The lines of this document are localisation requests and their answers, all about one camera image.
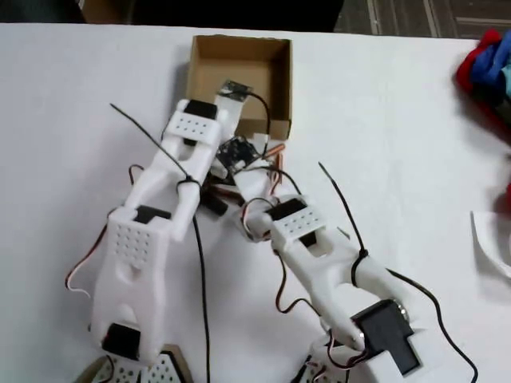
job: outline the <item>electronic component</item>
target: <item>electronic component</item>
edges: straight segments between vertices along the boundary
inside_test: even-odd
[[[364,333],[368,358],[389,351],[402,375],[420,366],[408,342],[414,331],[396,302],[389,299],[377,302],[352,319]]]
[[[208,118],[209,120],[215,120],[218,108],[215,104],[198,100],[190,100],[184,108],[184,112],[193,114],[194,116]]]
[[[259,153],[245,137],[235,136],[218,148],[216,158],[231,174],[236,174],[257,160]]]
[[[140,331],[112,323],[103,339],[103,350],[137,361],[140,341]]]
[[[155,207],[140,205],[137,209],[137,216],[134,221],[147,224],[154,217],[170,219],[171,214],[168,211],[156,209]]]
[[[246,86],[233,80],[227,80],[222,85],[222,89],[218,94],[234,101],[244,102],[251,92],[251,86]]]

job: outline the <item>brown wire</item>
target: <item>brown wire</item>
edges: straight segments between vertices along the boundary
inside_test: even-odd
[[[328,331],[330,335],[330,340],[328,341],[328,347],[327,347],[327,356],[330,360],[331,364],[337,367],[338,369],[342,370],[350,370],[354,368],[358,363],[362,363],[366,360],[367,357],[367,348],[365,348],[360,355],[357,355],[355,357],[352,357],[348,359],[347,364],[341,365],[337,361],[334,360],[334,358],[331,355],[332,348],[334,347],[334,334],[332,333],[332,330]]]
[[[327,367],[324,365],[317,373],[312,377],[312,383],[316,383],[322,375],[327,371]]]
[[[114,374],[114,369],[115,369],[115,365],[113,364],[113,360],[112,360],[112,357],[110,357],[109,355],[106,356],[110,362],[110,376],[107,377],[106,379],[104,379],[103,381],[100,381],[99,383],[109,383],[112,379],[113,379],[113,374]]]
[[[284,291],[284,287],[286,286],[286,281],[287,281],[287,272],[286,272],[286,265],[284,264],[284,261],[282,260],[282,257],[280,256],[280,254],[277,254],[277,257],[279,258],[280,260],[280,264],[282,265],[282,282],[280,283],[280,287],[279,287],[279,291],[277,291],[277,296],[275,297],[275,306],[277,307],[277,310],[281,313],[281,314],[287,314],[289,313],[290,311],[292,311],[295,306],[300,303],[300,302],[304,302],[306,303],[310,308],[312,308],[312,310],[320,317],[321,315],[319,314],[319,312],[317,311],[317,309],[315,309],[312,305],[312,303],[310,303],[308,300],[306,300],[305,298],[298,298],[298,299],[295,299],[291,305],[289,305],[287,307],[287,309],[281,309],[280,308],[280,297],[282,296],[282,293]]]

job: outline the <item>white table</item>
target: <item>white table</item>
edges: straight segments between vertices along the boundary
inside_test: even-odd
[[[64,289],[106,212],[129,190],[127,167],[184,95],[194,34],[291,38],[293,127],[285,166],[332,222],[351,231],[321,160],[351,203],[373,257],[441,300],[453,338],[481,381],[511,374],[511,284],[481,258],[469,212],[493,210],[511,173],[509,147],[467,114],[451,76],[474,41],[239,30],[0,25],[0,380],[72,381],[95,357],[90,302]],[[305,307],[280,315],[278,260],[227,220],[200,216],[214,382],[289,381],[320,334]],[[75,283],[92,288],[101,250]],[[168,339],[204,381],[199,261],[193,232],[168,262]],[[285,301],[303,289],[291,278]],[[421,300],[424,323],[434,311]],[[446,345],[453,376],[471,372]]]

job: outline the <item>brown cardboard box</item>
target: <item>brown cardboard box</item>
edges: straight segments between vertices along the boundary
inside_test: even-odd
[[[271,137],[286,140],[291,130],[291,41],[223,35],[195,36],[188,70],[188,99],[213,102],[226,80],[251,86],[271,110]],[[238,134],[266,132],[266,113],[249,97]]]

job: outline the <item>floor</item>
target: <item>floor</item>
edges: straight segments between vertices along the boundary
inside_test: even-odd
[[[335,32],[480,38],[511,29],[511,0],[345,0]]]

